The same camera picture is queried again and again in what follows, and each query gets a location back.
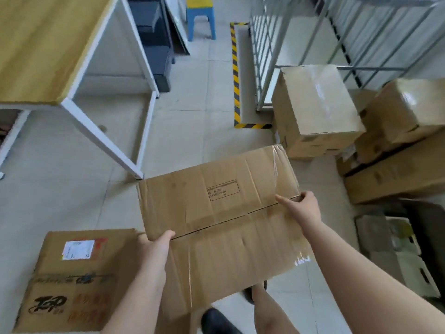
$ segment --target white board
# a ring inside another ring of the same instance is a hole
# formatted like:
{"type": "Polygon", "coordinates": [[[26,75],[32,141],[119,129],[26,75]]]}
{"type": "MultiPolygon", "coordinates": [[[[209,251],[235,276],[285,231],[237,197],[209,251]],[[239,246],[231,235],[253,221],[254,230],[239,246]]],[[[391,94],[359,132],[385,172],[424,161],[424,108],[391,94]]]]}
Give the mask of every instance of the white board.
{"type": "Polygon", "coordinates": [[[190,54],[189,41],[185,27],[186,0],[165,0],[165,6],[171,16],[171,19],[173,20],[182,46],[185,48],[187,54],[190,54]]]}

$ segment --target yellow and black hazard tape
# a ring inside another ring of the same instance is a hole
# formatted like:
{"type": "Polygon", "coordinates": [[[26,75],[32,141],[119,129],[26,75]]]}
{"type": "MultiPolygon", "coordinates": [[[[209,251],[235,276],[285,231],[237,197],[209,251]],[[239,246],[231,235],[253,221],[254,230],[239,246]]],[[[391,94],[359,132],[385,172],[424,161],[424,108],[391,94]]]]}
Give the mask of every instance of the yellow and black hazard tape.
{"type": "Polygon", "coordinates": [[[233,67],[233,97],[235,103],[235,128],[272,128],[272,124],[241,123],[241,110],[239,108],[239,78],[238,54],[236,48],[235,25],[246,26],[248,22],[230,22],[230,35],[232,38],[232,67],[233,67]]]}

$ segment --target hand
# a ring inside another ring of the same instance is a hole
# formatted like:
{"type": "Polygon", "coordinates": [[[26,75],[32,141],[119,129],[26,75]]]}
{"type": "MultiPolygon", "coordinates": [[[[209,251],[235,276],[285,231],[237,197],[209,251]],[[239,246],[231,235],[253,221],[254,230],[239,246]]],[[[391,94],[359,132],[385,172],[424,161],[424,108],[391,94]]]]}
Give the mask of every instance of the hand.
{"type": "Polygon", "coordinates": [[[301,202],[294,202],[279,195],[275,195],[275,199],[289,210],[304,232],[307,225],[321,222],[321,213],[312,191],[301,192],[301,196],[301,202]]]}
{"type": "Polygon", "coordinates": [[[145,233],[139,236],[143,251],[140,274],[148,275],[150,280],[159,283],[160,288],[163,288],[165,284],[165,263],[167,262],[170,240],[174,236],[175,232],[170,230],[165,231],[155,241],[149,241],[145,233]]]}

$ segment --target forearm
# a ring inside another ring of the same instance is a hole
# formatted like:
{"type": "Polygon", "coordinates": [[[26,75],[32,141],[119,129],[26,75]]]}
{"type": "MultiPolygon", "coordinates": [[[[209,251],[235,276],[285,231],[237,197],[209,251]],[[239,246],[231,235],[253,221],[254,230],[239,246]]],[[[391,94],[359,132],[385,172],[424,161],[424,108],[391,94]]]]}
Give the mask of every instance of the forearm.
{"type": "Polygon", "coordinates": [[[354,334],[442,333],[445,316],[375,266],[325,224],[302,225],[354,334]]]}
{"type": "Polygon", "coordinates": [[[153,334],[165,281],[141,269],[102,334],[153,334]]]}

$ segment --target blue plastic stool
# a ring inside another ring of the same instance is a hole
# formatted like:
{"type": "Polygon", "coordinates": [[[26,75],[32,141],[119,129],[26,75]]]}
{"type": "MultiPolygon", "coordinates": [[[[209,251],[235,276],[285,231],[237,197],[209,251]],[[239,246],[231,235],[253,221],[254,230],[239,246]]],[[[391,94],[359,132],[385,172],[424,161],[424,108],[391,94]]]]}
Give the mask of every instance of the blue plastic stool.
{"type": "Polygon", "coordinates": [[[210,31],[212,32],[212,39],[216,39],[215,31],[215,14],[213,7],[209,8],[187,8],[187,27],[189,29],[189,41],[193,41],[194,18],[195,16],[207,16],[210,23],[210,31]]]}

